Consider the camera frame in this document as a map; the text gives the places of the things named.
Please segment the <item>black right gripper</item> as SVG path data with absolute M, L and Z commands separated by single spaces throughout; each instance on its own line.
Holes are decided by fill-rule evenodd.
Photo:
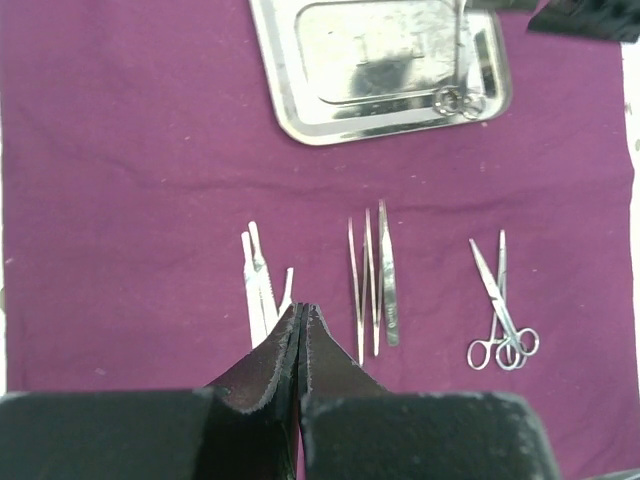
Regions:
M 639 17 L 637 0 L 551 0 L 530 18 L 527 31 L 636 43 Z

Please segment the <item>purple surgical cloth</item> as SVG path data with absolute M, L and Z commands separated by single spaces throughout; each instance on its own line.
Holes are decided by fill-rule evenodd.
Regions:
M 387 204 L 395 391 L 527 399 L 566 478 L 639 464 L 617 45 L 501 18 L 514 94 L 485 123 L 310 148 L 277 125 L 244 1 L 1 5 L 4 273 L 12 390 L 199 386 L 250 348 L 240 235 L 273 287 L 356 349 L 348 219 Z M 540 336 L 523 368 L 466 362 L 490 317 L 474 239 Z

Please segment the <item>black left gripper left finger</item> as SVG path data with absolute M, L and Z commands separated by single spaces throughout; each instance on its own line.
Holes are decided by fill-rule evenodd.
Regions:
M 296 477 L 300 332 L 300 309 L 291 306 L 264 342 L 208 385 L 201 479 Z

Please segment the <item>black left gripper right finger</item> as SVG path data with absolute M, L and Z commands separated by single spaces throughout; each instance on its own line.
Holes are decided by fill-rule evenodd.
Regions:
M 378 396 L 388 390 L 367 374 L 333 338 L 320 307 L 299 303 L 298 422 L 305 478 L 310 479 L 314 446 L 309 421 L 313 398 Z

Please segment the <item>thin steel forceps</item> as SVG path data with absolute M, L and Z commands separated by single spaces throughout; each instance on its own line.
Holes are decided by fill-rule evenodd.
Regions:
M 365 337 L 367 319 L 371 320 L 373 329 L 374 356 L 378 356 L 380 352 L 382 319 L 379 278 L 376 275 L 376 268 L 374 266 L 372 215 L 369 208 L 365 209 L 361 266 L 358 266 L 352 218 L 348 219 L 347 235 L 356 323 L 357 362 L 360 367 L 363 367 L 366 354 Z

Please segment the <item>steel hemostat clamp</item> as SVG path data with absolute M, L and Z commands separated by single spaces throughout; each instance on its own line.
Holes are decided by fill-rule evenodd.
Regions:
M 470 341 L 466 362 L 474 371 L 481 371 L 494 361 L 503 371 L 516 371 L 526 363 L 525 354 L 516 346 L 515 327 L 506 327 L 502 319 L 507 300 L 507 240 L 500 229 L 497 245 L 497 270 L 493 271 L 474 239 L 469 240 L 472 258 L 486 295 L 485 313 L 490 317 L 488 331 Z

